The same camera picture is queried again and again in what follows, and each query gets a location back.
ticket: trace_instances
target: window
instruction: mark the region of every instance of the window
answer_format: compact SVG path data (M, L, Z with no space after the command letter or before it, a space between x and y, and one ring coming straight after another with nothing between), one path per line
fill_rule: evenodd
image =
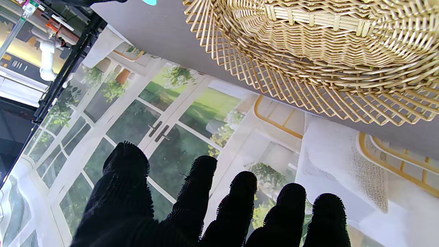
M70 116L72 115L73 110L68 108L65 110L65 113L61 113L61 116L53 116L53 114L59 114L50 111L49 115L47 115L46 119L49 123L46 126L46 130L52 132L54 135L58 135L61 129L67 124L70 120Z
M191 170L192 162L201 155L209 154L209 145L192 133L175 125L149 159L150 177L177 198L184 183L182 174Z
M138 145L150 129L148 124L152 126L159 117L158 112L134 100L111 126L107 135L116 143L126 140Z
M253 104L250 92L213 81L179 121L224 147Z
M97 122L108 108L110 108L110 106L125 93L125 89L130 82L130 76L128 75L128 77L126 77L127 73L129 73L128 70L122 69L122 67L118 65L114 71L111 71L108 74L102 85L99 87L99 90L85 108L84 113L94 123Z
M34 136L33 136L32 139L29 141L29 144L27 145L27 147L26 147L26 149L25 149L25 151L24 151L24 154L28 154L28 153L29 153L29 151L30 151L30 149L32 148L33 144L34 144L34 143L36 142L36 140L38 139L38 136L40 135L40 133L41 133L41 130L40 130L40 129L38 129L38 130L35 132Z
M102 177L102 167L113 149L114 146L105 138L102 138L96 150L87 161L84 171L94 184Z
M52 164L52 161L56 158L56 156L61 152L61 147L58 145L52 153L41 163L40 167L36 169L38 172L38 175L40 175L40 178L43 177L44 173L46 172L47 168Z
M47 132L43 132L43 134L41 134L40 139L35 144L35 147L33 148L32 152L29 154L29 157L31 157L33 161L37 163L40 160L41 156L43 156L43 154L47 151L47 149L49 148L49 146L52 144L53 141L54 141L54 137L52 135L50 135Z
M173 78L167 78L174 75L187 74L192 77L189 69L166 65L153 79L145 89L139 94L139 97L153 106L165 111L172 102L187 88L187 84L172 85Z
M47 170L46 175L43 177L43 182L50 188L55 181L55 178L58 176L61 171L64 163L67 161L67 158L64 156L62 152L58 154L52 166Z
M78 145L78 143L82 140L82 138L87 134L90 129L90 125L86 123L84 118L79 117L79 119L61 141L67 155L70 155L72 153L76 145Z
M73 182L67 194L59 204L72 235L81 221L92 188L82 174Z

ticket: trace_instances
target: green foliage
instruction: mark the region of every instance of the green foliage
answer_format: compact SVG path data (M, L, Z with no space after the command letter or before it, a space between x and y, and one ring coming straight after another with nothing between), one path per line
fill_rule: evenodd
M126 50L126 52L132 52L132 51L134 51L134 49L136 49L136 48L134 46L130 45L128 47L128 49Z
M91 86L98 85L102 81L102 76L104 73L100 71L98 68L88 68L84 67L85 76L83 78L83 82L90 84Z
M231 110L225 118L227 123L213 133L210 140L219 146L224 147L243 119L244 114L237 110ZM217 157L219 154L220 152L217 149L209 145L210 156Z
M81 90L78 90L77 87L73 87L72 85L68 85L58 101L55 105L52 106L50 110L50 114L53 116L53 124L65 125L69 127L68 121L70 120L71 115L71 106L78 103L78 96L81 95Z
M261 184L268 182L275 188L280 188L286 183L284 175L262 162L250 163L246 166L250 166L249 171L256 175Z
M300 238L299 247L303 247L303 245L305 244L306 235L308 234L308 226L311 223L312 217L313 217L312 214L305 215L305 218L303 220L302 237Z
M111 102L113 99L122 96L125 93L127 83L128 82L125 82L125 84L122 85L116 80L111 80L108 82L107 86L102 89L104 97L107 98L107 102Z
M265 216L268 214L268 211L270 211L270 209L275 205L276 203L272 199L268 199L268 201L263 202L259 205L259 207L255 208L255 210L253 211L252 221L253 229L264 226Z
M168 83L165 84L165 88L176 88L196 81L190 70L179 66L170 68L168 72L163 75L163 78L168 81Z

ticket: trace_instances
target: black glove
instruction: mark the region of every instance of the black glove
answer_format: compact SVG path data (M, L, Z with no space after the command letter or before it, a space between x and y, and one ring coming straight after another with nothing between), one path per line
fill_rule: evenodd
M256 193L256 176L249 171L233 179L216 220L200 238L215 169L215 158L198 157L171 213L158 222L152 219L154 210L146 185L148 160L135 145L119 143L105 161L104 176L93 189L72 246L299 246L306 192L294 183L283 187L264 226L245 243ZM313 214L304 247L350 246L340 198L319 196Z

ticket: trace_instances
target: white fabric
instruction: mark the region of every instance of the white fabric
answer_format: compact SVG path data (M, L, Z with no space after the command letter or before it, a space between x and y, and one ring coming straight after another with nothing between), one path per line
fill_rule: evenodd
M302 174L310 172L308 165L312 164L321 170L314 169L312 175L325 177L328 181L334 181L335 178L364 202L386 213L387 171L369 162L357 151L356 137L359 132L310 114L306 115L306 125L300 153L303 158L299 159L299 163L305 164L298 172L299 181ZM321 193L325 193L329 188L322 186L321 189ZM351 197L342 199L351 204L348 203Z
M112 32L108 27L105 27L82 63L89 68L93 68L102 59L107 57L110 52L116 49L116 47L122 44L122 42L123 39Z

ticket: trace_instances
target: woven rattan basket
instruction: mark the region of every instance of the woven rattan basket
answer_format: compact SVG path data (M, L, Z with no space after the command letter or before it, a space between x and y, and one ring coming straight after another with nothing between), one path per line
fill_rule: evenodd
M184 0L218 65L272 97L354 122L439 112L438 0Z

